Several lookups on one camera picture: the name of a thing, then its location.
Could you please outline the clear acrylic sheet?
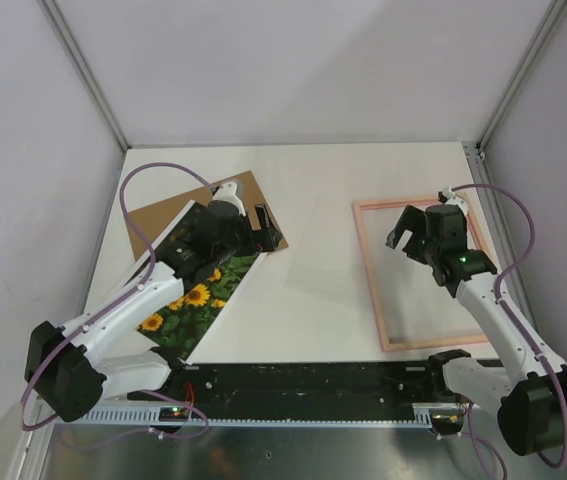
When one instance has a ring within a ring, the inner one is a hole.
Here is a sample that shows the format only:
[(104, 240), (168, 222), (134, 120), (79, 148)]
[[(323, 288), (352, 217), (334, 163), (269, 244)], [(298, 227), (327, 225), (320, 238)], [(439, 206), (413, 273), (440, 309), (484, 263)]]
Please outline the clear acrylic sheet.
[(376, 361), (382, 351), (351, 202), (319, 199), (285, 286), (296, 355), (310, 361)]

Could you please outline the pink wooden picture frame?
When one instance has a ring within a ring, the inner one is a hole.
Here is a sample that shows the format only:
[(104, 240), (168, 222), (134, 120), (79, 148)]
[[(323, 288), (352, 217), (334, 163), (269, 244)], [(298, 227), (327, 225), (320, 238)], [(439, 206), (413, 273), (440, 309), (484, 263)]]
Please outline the pink wooden picture frame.
[(365, 265), (374, 319), (379, 334), (381, 349), (385, 353), (428, 348), (445, 348), (454, 345), (472, 345), (488, 342), (488, 339), (484, 334), (437, 337), (432, 339), (402, 342), (393, 342), (390, 338), (390, 333), (384, 317), (384, 309), (381, 302), (381, 293), (376, 276), (376, 269), (373, 264), (370, 241), (364, 224), (363, 212), (398, 209), (409, 204), (419, 207), (431, 206), (437, 202), (438, 199), (435, 195), (426, 195), (405, 198), (394, 197), (379, 200), (359, 200), (352, 203), (352, 212)]

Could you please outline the sunflower photo print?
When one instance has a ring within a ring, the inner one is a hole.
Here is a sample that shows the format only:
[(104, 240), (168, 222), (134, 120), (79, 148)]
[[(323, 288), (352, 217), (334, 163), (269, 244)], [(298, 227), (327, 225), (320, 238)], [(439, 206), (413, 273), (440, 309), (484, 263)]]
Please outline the sunflower photo print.
[(183, 279), (184, 293), (149, 315), (136, 331), (187, 359), (264, 253), (234, 256), (201, 273), (177, 274)]

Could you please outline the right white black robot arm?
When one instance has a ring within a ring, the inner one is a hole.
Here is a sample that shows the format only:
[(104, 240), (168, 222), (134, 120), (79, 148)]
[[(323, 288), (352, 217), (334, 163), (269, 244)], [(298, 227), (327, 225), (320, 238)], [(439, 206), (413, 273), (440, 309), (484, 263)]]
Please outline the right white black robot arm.
[(567, 447), (567, 362), (508, 304), (489, 256), (469, 248), (465, 210), (453, 202), (408, 205), (387, 247), (396, 248), (405, 232), (406, 256), (429, 266), (437, 285), (471, 314), (504, 369), (497, 374), (460, 350), (437, 354), (440, 367), (424, 376), (426, 393), (436, 401), (462, 395), (491, 413), (519, 456)]

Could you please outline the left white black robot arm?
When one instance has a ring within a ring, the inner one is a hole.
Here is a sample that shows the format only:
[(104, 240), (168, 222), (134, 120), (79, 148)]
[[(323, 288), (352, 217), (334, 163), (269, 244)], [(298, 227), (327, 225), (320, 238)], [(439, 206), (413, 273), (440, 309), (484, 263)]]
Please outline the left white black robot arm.
[(202, 283), (224, 261), (274, 251), (281, 232), (266, 205), (255, 205), (254, 212), (257, 228), (229, 201), (188, 202), (104, 304), (60, 327), (45, 321), (32, 331), (25, 392), (37, 393), (65, 422), (131, 392), (177, 397), (184, 376), (156, 349), (116, 358), (108, 354), (122, 337)]

